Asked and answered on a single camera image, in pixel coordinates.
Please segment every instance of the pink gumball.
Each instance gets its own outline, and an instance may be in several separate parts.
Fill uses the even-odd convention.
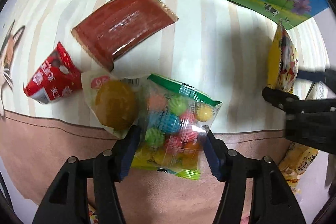
[[[147,106],[149,111],[164,111],[167,99],[161,94],[153,93],[149,96]]]

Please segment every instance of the white striped surface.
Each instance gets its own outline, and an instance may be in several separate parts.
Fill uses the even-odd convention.
[[[98,65],[82,50],[70,31],[109,0],[17,0],[2,29],[26,30],[14,55],[13,92],[3,90],[4,107],[24,115],[99,126],[85,105],[82,92],[49,105],[28,99],[22,91],[36,68],[61,41],[82,71]],[[264,102],[267,55],[276,24],[226,0],[162,0],[180,18],[149,37],[115,62],[119,76],[156,72],[196,87],[223,106],[212,126],[216,133],[282,129],[284,115]],[[299,52],[299,66],[323,69],[328,57],[314,19],[289,31]],[[295,94],[304,98],[310,83],[297,82]]]

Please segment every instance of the screw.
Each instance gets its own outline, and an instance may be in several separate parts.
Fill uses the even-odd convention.
[[[268,164],[270,164],[273,160],[270,156],[264,157],[264,161],[266,161]]]
[[[110,150],[110,149],[105,150],[105,151],[103,152],[103,155],[104,155],[105,157],[111,156],[111,155],[112,155],[112,150]]]
[[[77,158],[76,157],[70,157],[68,158],[68,163],[72,164],[74,162],[76,162]]]
[[[231,157],[237,156],[237,151],[236,151],[236,150],[233,150],[233,149],[228,150],[227,153],[228,153],[229,156],[231,156]]]

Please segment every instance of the red snack package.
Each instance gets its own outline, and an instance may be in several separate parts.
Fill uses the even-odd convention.
[[[160,0],[111,0],[71,33],[96,62],[112,71],[114,60],[177,20]]]
[[[38,68],[23,91],[28,97],[42,104],[48,104],[80,89],[82,89],[81,72],[58,42],[55,50]]]

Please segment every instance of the yellow gumball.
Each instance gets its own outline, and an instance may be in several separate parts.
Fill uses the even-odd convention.
[[[206,122],[212,118],[212,108],[205,104],[199,104],[196,107],[196,119],[200,122]]]
[[[173,156],[166,153],[165,149],[158,149],[153,157],[154,161],[161,166],[171,166],[173,163]]]
[[[189,170],[197,170],[198,153],[195,155],[184,156],[182,160],[182,168]]]
[[[153,149],[148,147],[147,145],[143,145],[142,147],[139,147],[137,151],[135,152],[134,157],[139,158],[140,160],[150,160],[153,157]]]

